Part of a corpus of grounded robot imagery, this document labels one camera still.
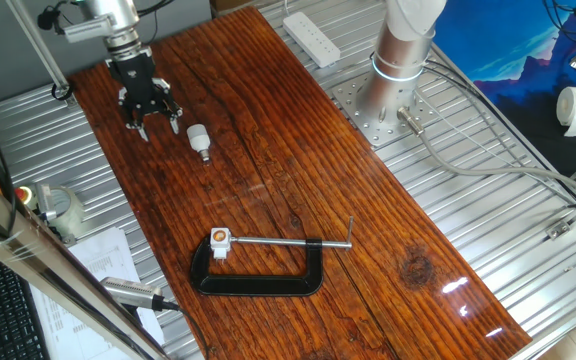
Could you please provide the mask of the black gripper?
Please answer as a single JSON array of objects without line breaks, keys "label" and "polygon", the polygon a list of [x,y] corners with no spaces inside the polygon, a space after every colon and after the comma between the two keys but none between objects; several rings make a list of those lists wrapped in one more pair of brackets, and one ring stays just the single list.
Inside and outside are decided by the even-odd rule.
[{"label": "black gripper", "polygon": [[142,48],[130,59],[109,59],[106,65],[111,77],[122,85],[118,104],[125,114],[128,129],[136,130],[148,142],[143,114],[160,112],[168,118],[173,133],[180,132],[178,120],[183,109],[175,102],[170,84],[162,78],[153,78],[155,65],[149,47]]}]

